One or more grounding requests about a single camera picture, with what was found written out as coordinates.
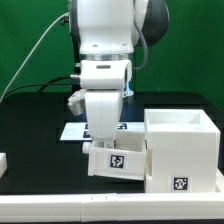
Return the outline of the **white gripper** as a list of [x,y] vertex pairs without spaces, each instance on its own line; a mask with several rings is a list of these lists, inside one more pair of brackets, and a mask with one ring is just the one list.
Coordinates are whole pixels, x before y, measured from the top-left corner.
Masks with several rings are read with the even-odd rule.
[[85,106],[91,138],[104,141],[104,148],[114,148],[122,109],[122,93],[119,90],[87,90]]

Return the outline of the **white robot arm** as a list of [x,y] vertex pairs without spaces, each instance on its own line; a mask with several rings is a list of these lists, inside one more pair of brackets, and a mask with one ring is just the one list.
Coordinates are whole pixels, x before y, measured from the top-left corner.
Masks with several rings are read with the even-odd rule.
[[79,75],[92,141],[115,142],[136,45],[158,43],[168,30],[165,0],[69,0],[71,36],[80,44]]

